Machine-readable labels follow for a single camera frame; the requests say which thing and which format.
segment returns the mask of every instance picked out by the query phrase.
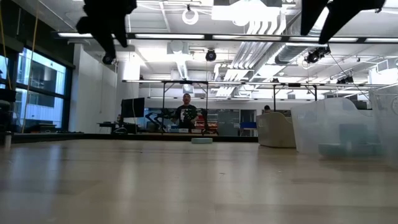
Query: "black t-shirt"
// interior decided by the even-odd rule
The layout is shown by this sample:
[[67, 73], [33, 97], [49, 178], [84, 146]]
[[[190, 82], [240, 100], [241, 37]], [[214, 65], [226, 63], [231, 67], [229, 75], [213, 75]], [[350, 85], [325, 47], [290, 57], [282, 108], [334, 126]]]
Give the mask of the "black t-shirt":
[[190, 109], [190, 110], [194, 110], [196, 112], [196, 107], [192, 106], [192, 105], [188, 105], [188, 106], [180, 106], [177, 108], [177, 110], [175, 111], [174, 114], [174, 118], [179, 120], [178, 122], [178, 127], [179, 128], [188, 128], [188, 129], [194, 129], [195, 125], [191, 122], [191, 120], [189, 119], [185, 119], [185, 110], [186, 109]]

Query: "rope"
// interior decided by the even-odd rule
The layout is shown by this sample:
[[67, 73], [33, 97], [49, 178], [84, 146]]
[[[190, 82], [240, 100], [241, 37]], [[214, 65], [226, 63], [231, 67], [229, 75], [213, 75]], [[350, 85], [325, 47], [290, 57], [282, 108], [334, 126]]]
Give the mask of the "rope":
[[8, 71], [8, 62], [7, 62], [7, 52], [6, 52], [6, 40], [4, 38], [4, 27], [3, 27], [3, 23], [2, 23], [2, 13], [1, 13], [1, 6], [0, 6], [0, 26], [1, 26], [1, 38], [2, 38], [2, 50], [4, 52], [4, 61], [6, 64], [6, 76], [7, 76], [7, 80], [8, 80], [8, 87], [10, 90], [12, 90], [12, 86], [11, 86], [11, 78], [9, 76], [9, 71]]
[[33, 33], [33, 45], [32, 45], [32, 56], [30, 57], [30, 63], [29, 63], [29, 76], [28, 76], [28, 82], [27, 82], [27, 91], [26, 91], [26, 100], [25, 100], [25, 108], [24, 108], [24, 123], [22, 125], [22, 134], [25, 131], [25, 124], [26, 124], [26, 109], [27, 109], [27, 104], [29, 102], [29, 89], [30, 89], [30, 83], [32, 82], [32, 60], [33, 60], [33, 55], [35, 53], [35, 45], [36, 45], [36, 33], [37, 33], [37, 22], [39, 21], [39, 0], [37, 0], [36, 3], [36, 20], [35, 20], [35, 29]]

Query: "clear plastic bin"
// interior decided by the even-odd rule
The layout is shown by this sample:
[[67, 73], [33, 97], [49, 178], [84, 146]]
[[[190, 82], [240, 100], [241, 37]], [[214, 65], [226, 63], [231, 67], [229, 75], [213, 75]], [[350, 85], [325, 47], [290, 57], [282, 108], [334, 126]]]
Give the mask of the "clear plastic bin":
[[292, 108], [298, 152], [325, 157], [380, 156], [372, 111], [358, 111], [346, 98], [330, 98]]
[[398, 167], [398, 85], [371, 91], [370, 97], [387, 163]]

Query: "wooden floor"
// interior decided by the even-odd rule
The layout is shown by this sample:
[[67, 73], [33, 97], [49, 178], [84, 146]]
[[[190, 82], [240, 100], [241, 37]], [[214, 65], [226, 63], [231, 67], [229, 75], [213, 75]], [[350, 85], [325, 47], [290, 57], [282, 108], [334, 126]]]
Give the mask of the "wooden floor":
[[398, 172], [252, 143], [20, 144], [0, 152], [0, 223], [396, 224]]

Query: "computer monitor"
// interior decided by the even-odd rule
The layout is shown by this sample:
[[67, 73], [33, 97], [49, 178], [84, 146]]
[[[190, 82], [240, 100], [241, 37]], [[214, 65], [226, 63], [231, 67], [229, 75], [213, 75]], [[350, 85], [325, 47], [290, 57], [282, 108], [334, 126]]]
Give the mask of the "computer monitor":
[[122, 118], [144, 117], [145, 98], [122, 100]]

